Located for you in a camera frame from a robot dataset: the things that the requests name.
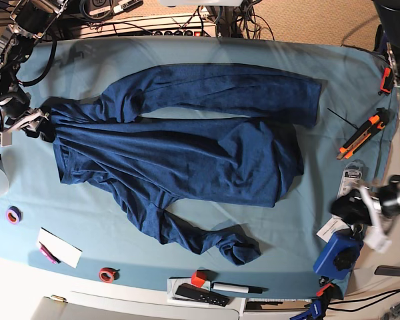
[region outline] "purple tape roll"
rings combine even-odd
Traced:
[[[6,219],[13,225],[17,225],[22,220],[22,214],[16,207],[10,207],[6,211]]]

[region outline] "orange box cutter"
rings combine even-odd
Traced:
[[[338,160],[350,158],[354,153],[358,152],[366,141],[372,139],[374,135],[385,128],[389,122],[389,111],[383,108],[377,109],[377,111],[374,116],[368,118],[354,135],[339,148],[340,154],[337,156]]]

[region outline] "red cube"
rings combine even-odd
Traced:
[[[206,274],[201,271],[197,270],[191,276],[191,284],[195,285],[198,288],[201,288],[201,286],[204,285],[205,282],[206,282]]]

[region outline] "light blue table cover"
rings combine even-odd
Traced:
[[[35,48],[18,78],[38,76],[50,46]],[[342,172],[350,161],[338,161],[338,148],[354,128],[330,113],[362,124],[376,108],[390,108],[394,119],[353,159],[367,167],[364,178],[382,177],[395,131],[396,94],[378,95],[384,63],[364,52],[344,47],[187,37],[127,37],[60,42],[48,76],[34,87],[32,107],[49,97],[84,99],[98,96],[112,82],[155,65],[172,63],[245,63],[278,68],[322,82],[319,118],[314,129],[297,127],[305,174],[273,209],[184,199],[169,210],[203,229],[239,225],[259,242],[262,256],[237,267],[216,248],[194,255],[178,244],[160,245],[126,219],[111,194],[88,184],[59,182],[52,145],[13,134],[13,145],[0,148],[11,188],[0,198],[0,257],[41,269],[86,279],[98,279],[102,267],[120,269],[115,282],[146,289],[166,289],[168,277],[189,277],[208,269],[211,280],[256,285],[268,290],[250,297],[306,299],[318,290],[313,264],[325,245],[316,232],[330,218]],[[228,117],[212,112],[166,108],[148,117]],[[18,225],[5,211],[23,212]],[[83,251],[76,269],[52,265],[36,247],[39,229],[61,237]],[[344,291],[347,279],[340,282]]]

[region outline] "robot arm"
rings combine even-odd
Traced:
[[[30,108],[30,96],[20,85],[28,87],[38,83],[45,73],[34,81],[20,83],[16,74],[21,63],[30,58],[34,46],[42,40],[50,26],[64,12],[68,0],[20,0],[11,13],[13,23],[6,27],[0,38],[0,108],[7,117],[8,128],[0,125],[0,145],[11,144],[11,132],[24,130],[29,137],[42,136],[53,141],[54,132],[47,119],[47,112]],[[53,39],[50,68],[56,50]]]

